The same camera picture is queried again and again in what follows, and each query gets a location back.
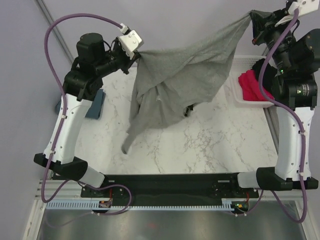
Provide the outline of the grey t shirt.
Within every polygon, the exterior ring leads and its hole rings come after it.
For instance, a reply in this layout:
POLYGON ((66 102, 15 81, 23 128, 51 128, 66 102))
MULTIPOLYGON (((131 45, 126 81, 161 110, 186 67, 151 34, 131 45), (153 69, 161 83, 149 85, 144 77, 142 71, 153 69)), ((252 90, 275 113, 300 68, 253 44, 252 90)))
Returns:
POLYGON ((229 77, 238 42, 250 22, 246 13, 187 47, 140 52, 123 154, 145 130, 177 124, 194 106, 213 100, 229 77))

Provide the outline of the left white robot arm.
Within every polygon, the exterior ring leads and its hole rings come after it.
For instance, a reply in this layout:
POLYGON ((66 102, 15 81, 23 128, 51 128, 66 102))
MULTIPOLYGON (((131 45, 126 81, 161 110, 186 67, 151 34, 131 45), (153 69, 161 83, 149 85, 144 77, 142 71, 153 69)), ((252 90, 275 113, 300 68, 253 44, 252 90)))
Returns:
POLYGON ((110 185, 105 175, 75 156, 76 142, 92 103, 103 86, 103 78, 129 68, 139 58, 142 38, 131 30, 114 40, 113 48, 105 49, 99 33, 87 33, 76 44, 78 56, 64 78, 58 118, 46 149, 34 156, 34 162, 47 170, 92 187, 99 197, 106 196, 110 185))

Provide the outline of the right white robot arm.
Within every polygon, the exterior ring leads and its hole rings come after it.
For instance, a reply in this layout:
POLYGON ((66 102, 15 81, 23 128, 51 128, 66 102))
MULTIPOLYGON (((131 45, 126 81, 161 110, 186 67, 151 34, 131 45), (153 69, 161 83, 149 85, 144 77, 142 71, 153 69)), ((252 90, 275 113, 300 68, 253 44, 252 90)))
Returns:
POLYGON ((272 79, 270 93, 276 106, 279 124, 277 163, 241 172, 229 184, 235 197, 247 188, 268 191, 315 190, 319 181, 312 177, 309 167, 309 136, 317 106, 318 86, 314 77, 320 67, 320 31, 315 28, 301 39, 295 39, 292 27, 299 19, 285 9, 274 12, 250 12, 253 44, 266 44, 268 60, 273 60, 279 72, 272 79))

